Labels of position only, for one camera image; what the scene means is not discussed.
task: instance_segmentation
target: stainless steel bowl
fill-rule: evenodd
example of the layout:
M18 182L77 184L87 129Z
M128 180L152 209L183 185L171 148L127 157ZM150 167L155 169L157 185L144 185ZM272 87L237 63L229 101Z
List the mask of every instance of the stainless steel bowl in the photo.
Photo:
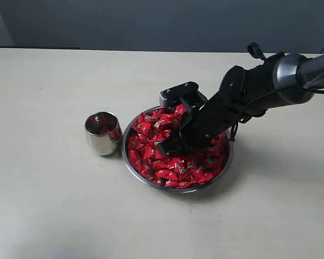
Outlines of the stainless steel bowl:
M156 106L156 107L153 107L151 109L148 109L144 113L151 112L151 111L153 111L155 109L158 109L158 108L160 108L160 106ZM207 183L205 183L203 185L200 185L200 186L195 186L195 187L190 187L190 188L185 188L185 189L168 188L168 187L156 185L155 183L150 182L149 180L142 177L139 174L139 172L131 166L131 164L129 162L129 158L127 156L127 144L128 144L128 141L129 141L128 136L131 135L131 133L134 131L132 129L132 125L133 125L133 123L135 123L138 120L138 117L139 117L139 115L136 116L131 121L131 123L127 126L127 128L125 130L125 133L123 135L123 142L122 142L121 151L122 151L123 158L125 160L125 163L126 163L128 169L131 171L131 173L136 178L138 178L143 183L145 183L145 184L147 184L147 185L149 185L149 186L151 186L153 188L160 189L160 190L165 190L166 192L170 192L170 193L191 193L191 192L195 192L196 190L200 190L200 189L203 189L205 187L208 187L208 186L212 185L213 183L217 182L230 168L230 166L232 164L232 161L233 161L234 147L233 147L233 143L228 141L229 132L225 131L225 133L226 133L225 150L226 150L228 159L226 161L226 165L224 166L224 168L222 169L220 174L217 175L216 177L214 177L213 179L211 179L211 181L209 181L209 182L207 182Z

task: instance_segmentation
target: table surface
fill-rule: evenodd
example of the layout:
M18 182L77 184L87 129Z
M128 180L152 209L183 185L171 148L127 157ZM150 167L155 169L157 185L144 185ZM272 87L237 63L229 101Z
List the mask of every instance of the table surface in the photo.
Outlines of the table surface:
M84 121L124 130L161 90L195 81L208 98L245 53L0 49L0 259L324 258L324 96L240 125L217 184L168 194Z

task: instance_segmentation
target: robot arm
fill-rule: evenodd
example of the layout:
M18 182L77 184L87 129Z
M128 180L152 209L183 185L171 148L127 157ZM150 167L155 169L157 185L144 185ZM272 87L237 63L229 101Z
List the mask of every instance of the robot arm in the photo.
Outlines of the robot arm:
M250 70L231 68L209 100L194 82L161 92L162 107L182 103L188 111L179 129L158 145L161 154L202 149L230 127L230 140L234 141L239 122L261 117L269 108L306 103L314 93L324 93L324 55L308 59L279 52L266 58L256 43L251 43L248 51L264 63Z

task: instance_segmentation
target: stainless steel cup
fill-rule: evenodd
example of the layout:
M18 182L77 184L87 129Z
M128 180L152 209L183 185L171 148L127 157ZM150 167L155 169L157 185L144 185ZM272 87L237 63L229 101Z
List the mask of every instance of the stainless steel cup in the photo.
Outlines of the stainless steel cup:
M85 121L86 141L98 155L115 152L122 138L117 117L109 112L98 112Z

